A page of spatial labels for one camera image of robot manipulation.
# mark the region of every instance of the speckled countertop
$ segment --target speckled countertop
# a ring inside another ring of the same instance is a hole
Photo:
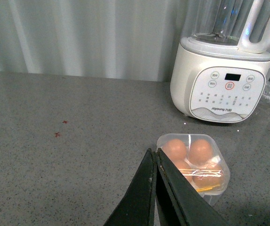
[[[270,226],[270,107],[215,124],[180,113],[169,83],[23,73],[0,73],[0,226],[103,225],[166,133],[211,136],[231,172],[214,208]]]

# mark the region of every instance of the clear plastic egg carton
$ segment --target clear plastic egg carton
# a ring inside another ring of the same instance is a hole
[[[185,144],[186,153],[180,140]],[[218,201],[227,188],[230,171],[218,146],[210,136],[165,134],[158,139],[158,148],[167,154],[208,204],[214,205]]]

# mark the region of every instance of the control panel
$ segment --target control panel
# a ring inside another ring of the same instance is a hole
[[[192,87],[190,111],[200,119],[236,122],[255,109],[265,85],[258,71],[211,67],[202,71]]]

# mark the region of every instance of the digital display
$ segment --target digital display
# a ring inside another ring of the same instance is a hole
[[[225,80],[239,81],[240,76],[240,74],[226,74]]]

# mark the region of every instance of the egg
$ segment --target egg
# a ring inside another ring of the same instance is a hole
[[[183,141],[179,139],[167,141],[162,146],[162,150],[171,161],[184,160],[186,158],[187,148]]]
[[[189,164],[187,164],[185,161],[183,160],[176,160],[173,162],[173,164],[178,168],[178,170],[180,170],[180,172],[182,174],[185,174],[185,172],[183,172],[183,170],[191,170],[191,167],[189,166]],[[191,175],[186,175],[184,176],[188,182],[192,181],[192,176]]]
[[[191,164],[201,166],[211,159],[213,154],[210,143],[204,139],[199,139],[191,143],[187,159]]]
[[[212,164],[212,165],[209,164],[205,168],[199,169],[199,170],[220,170],[220,171],[212,172],[212,173],[211,172],[201,173],[201,176],[193,176],[192,177],[193,182],[195,182],[196,186],[198,186],[199,188],[222,185],[222,183],[224,182],[224,173],[219,164]],[[213,174],[213,175],[216,174],[218,175],[218,177],[214,177],[209,174]]]

